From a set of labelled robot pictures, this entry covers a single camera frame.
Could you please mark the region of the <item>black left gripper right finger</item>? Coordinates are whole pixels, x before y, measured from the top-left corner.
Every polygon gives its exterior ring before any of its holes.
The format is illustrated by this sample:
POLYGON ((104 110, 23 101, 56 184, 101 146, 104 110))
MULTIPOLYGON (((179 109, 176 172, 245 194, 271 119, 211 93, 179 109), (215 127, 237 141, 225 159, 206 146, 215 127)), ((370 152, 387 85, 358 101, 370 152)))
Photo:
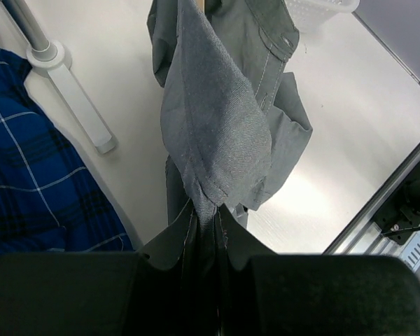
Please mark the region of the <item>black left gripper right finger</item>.
POLYGON ((234 219, 226 206, 215 217, 220 331, 223 335, 279 335, 279 255, 234 219))

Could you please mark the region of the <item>grey shirt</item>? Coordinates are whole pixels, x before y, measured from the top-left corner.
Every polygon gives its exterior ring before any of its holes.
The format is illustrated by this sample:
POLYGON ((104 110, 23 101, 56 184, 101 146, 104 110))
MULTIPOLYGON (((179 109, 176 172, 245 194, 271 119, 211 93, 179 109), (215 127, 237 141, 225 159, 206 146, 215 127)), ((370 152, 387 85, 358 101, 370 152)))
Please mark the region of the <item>grey shirt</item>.
POLYGON ((286 72, 300 33, 283 1, 154 1, 147 19, 168 181, 209 235, 221 206, 257 210, 313 128, 286 72))

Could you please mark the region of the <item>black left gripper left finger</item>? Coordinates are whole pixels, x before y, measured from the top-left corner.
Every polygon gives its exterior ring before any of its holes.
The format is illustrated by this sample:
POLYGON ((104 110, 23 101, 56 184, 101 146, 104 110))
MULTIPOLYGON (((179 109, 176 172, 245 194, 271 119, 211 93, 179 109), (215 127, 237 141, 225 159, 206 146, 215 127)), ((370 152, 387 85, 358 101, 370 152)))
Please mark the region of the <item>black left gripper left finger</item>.
POLYGON ((215 260, 193 206, 139 250, 134 280, 135 335, 218 335, 215 260))

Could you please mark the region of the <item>blue plaid shirt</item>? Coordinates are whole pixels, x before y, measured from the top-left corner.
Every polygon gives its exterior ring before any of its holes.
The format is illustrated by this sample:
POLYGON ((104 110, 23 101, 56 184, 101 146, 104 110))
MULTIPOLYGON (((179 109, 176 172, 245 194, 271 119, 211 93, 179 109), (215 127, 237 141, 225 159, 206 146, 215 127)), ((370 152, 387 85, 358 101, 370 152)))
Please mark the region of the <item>blue plaid shirt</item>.
POLYGON ((0 48, 0 255, 132 250, 72 143, 29 97, 31 69, 0 48))

